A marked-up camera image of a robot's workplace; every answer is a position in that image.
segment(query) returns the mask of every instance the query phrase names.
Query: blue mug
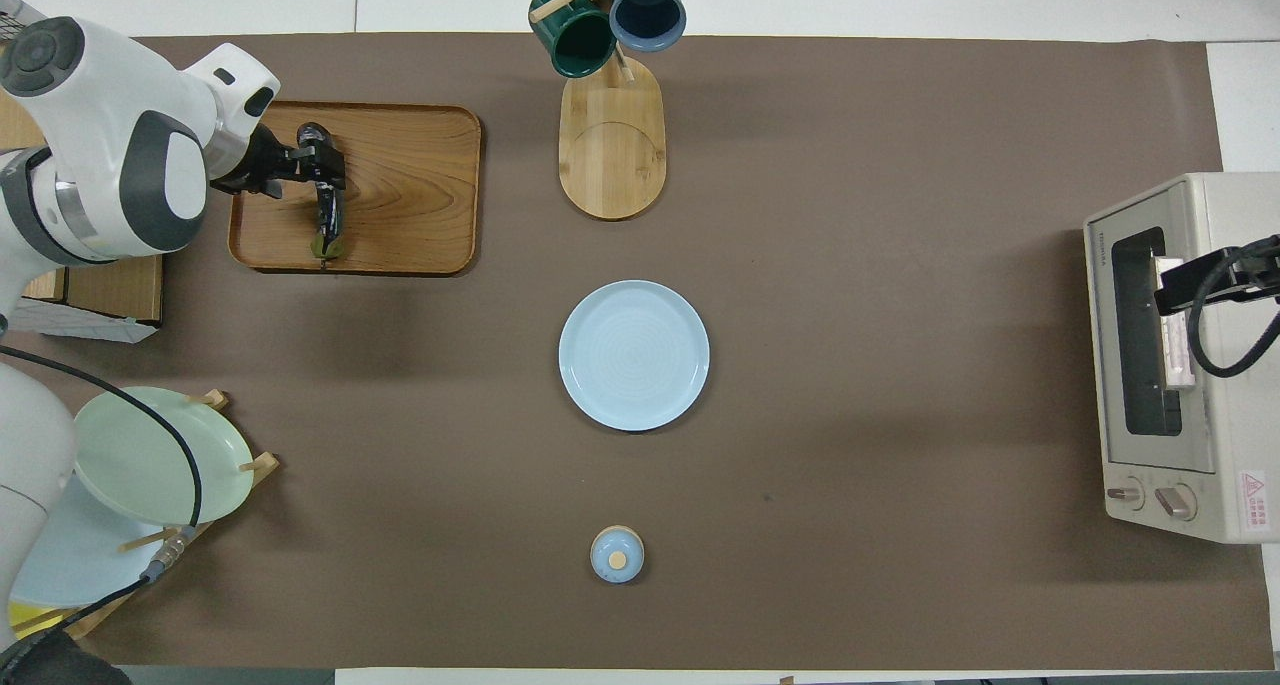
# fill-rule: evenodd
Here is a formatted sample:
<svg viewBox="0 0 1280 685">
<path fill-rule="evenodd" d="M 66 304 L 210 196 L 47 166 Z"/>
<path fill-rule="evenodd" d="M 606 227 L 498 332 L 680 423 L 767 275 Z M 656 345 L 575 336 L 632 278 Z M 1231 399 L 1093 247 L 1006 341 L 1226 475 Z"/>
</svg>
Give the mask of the blue mug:
<svg viewBox="0 0 1280 685">
<path fill-rule="evenodd" d="M 680 0 L 613 0 L 609 26 L 623 47 L 658 52 L 685 33 L 685 5 Z"/>
</svg>

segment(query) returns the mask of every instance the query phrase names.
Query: brown tabletop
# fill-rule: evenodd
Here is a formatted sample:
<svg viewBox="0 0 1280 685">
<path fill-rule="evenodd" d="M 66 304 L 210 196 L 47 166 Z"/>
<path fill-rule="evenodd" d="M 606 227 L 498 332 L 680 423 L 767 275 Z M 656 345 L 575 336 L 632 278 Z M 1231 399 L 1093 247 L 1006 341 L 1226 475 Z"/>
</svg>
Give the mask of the brown tabletop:
<svg viewBox="0 0 1280 685">
<path fill-rule="evenodd" d="M 186 67 L 215 38 L 152 47 Z M 1267 668 L 1257 548 L 1102 507 L 1084 216 L 1217 170 L 1198 44 L 686 38 L 645 56 L 669 174 L 627 223 L 559 189 L 530 35 L 237 38 L 289 100 L 484 120 L 451 279 L 264 275 L 228 202 L 138 346 L 6 342 L 233 398 L 285 466 L 91 636 L 114 662 Z M 627 278 L 701 314 L 710 379 L 628 435 L 556 348 Z M 92 392 L 40 378 L 74 408 Z M 595 580 L 604 526 L 645 538 Z"/>
</svg>

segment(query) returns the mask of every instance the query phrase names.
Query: brown wooden tray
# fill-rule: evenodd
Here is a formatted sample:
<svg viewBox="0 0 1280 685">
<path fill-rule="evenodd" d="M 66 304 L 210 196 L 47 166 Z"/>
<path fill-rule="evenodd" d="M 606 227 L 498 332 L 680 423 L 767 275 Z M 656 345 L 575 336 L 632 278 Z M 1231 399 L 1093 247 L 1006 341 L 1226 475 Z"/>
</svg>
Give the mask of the brown wooden tray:
<svg viewBox="0 0 1280 685">
<path fill-rule="evenodd" d="M 315 120 L 347 156 L 346 254 L 324 271 L 452 275 L 475 254 L 480 120 L 466 108 L 274 102 L 262 117 L 280 142 Z M 260 271 L 321 271 L 311 255 L 315 187 L 284 183 L 283 198 L 242 195 L 227 246 Z"/>
</svg>

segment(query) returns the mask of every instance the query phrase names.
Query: warning sticker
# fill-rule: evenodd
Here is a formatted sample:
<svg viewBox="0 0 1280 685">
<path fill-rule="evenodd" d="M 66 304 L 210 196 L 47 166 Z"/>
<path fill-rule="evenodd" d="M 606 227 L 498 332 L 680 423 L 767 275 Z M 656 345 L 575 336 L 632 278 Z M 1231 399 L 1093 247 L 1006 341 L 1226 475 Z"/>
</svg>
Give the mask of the warning sticker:
<svg viewBox="0 0 1280 685">
<path fill-rule="evenodd" d="M 1267 513 L 1267 474 L 1261 470 L 1240 471 L 1240 494 L 1244 496 L 1244 530 L 1271 530 Z"/>
</svg>

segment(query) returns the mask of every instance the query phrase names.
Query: blue lid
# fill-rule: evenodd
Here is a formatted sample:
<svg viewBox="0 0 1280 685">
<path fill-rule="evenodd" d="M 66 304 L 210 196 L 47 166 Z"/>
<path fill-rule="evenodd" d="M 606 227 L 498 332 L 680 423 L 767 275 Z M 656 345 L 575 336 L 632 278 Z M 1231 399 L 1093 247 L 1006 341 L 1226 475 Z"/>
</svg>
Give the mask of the blue lid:
<svg viewBox="0 0 1280 685">
<path fill-rule="evenodd" d="M 644 543 L 636 531 L 613 525 L 591 543 L 591 568 L 605 583 L 626 583 L 644 567 Z"/>
</svg>

